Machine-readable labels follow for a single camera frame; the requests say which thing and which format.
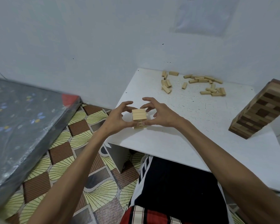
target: large wooden block tower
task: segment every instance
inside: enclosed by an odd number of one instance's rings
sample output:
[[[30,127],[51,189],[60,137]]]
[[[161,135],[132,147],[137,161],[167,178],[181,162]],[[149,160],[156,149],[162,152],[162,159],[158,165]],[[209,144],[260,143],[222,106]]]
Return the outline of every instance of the large wooden block tower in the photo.
[[[229,131],[248,139],[280,115],[280,81],[272,79],[232,120]]]
[[[141,129],[141,128],[146,128],[146,126],[143,126],[142,121],[146,120],[146,112],[145,108],[142,109],[133,109],[132,110],[133,114],[133,121],[136,121],[139,123],[138,127],[134,127],[134,129]]]

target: table top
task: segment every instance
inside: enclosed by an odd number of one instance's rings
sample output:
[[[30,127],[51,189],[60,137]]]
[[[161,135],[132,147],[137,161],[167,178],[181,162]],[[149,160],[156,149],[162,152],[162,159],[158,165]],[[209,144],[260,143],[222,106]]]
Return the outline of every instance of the table top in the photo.
[[[183,75],[169,75],[172,92],[161,90],[161,71],[138,68],[127,89],[123,101],[134,101],[131,106],[140,108],[146,101],[142,97],[154,97],[165,103],[180,116],[191,121],[202,133],[221,146],[234,158],[249,168],[268,187],[280,191],[280,145],[270,127],[264,127],[249,139],[243,139],[228,131],[231,121],[255,96],[253,87],[224,82],[226,97],[201,95],[208,83],[188,84],[182,89]],[[148,113],[152,119],[155,110]],[[131,113],[123,113],[123,119],[132,120]],[[139,152],[210,171],[187,139],[174,128],[147,126],[144,129],[124,129],[112,135],[107,142]]]

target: plaid fabric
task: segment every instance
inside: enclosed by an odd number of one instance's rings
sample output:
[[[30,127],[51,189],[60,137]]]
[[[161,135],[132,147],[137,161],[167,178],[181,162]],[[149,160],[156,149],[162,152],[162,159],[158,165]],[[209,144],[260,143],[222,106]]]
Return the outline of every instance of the plaid fabric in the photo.
[[[131,206],[123,215],[120,224],[191,224],[178,219],[151,211],[140,206]]]

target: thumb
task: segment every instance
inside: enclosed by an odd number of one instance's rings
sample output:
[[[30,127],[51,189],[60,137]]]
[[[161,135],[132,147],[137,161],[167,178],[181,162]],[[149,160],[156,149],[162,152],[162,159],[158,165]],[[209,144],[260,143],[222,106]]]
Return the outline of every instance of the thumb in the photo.
[[[131,122],[125,122],[125,127],[136,127],[138,122],[131,121]]]
[[[158,124],[157,124],[157,121],[156,121],[156,118],[150,119],[150,120],[145,120],[145,121],[143,121],[143,123],[144,123],[144,125],[146,125],[146,126],[158,125]]]

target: gray mattress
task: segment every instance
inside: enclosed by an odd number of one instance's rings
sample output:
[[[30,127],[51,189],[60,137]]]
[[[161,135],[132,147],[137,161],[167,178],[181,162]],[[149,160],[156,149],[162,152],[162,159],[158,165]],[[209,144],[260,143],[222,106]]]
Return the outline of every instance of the gray mattress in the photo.
[[[0,206],[65,128],[79,96],[0,79]]]

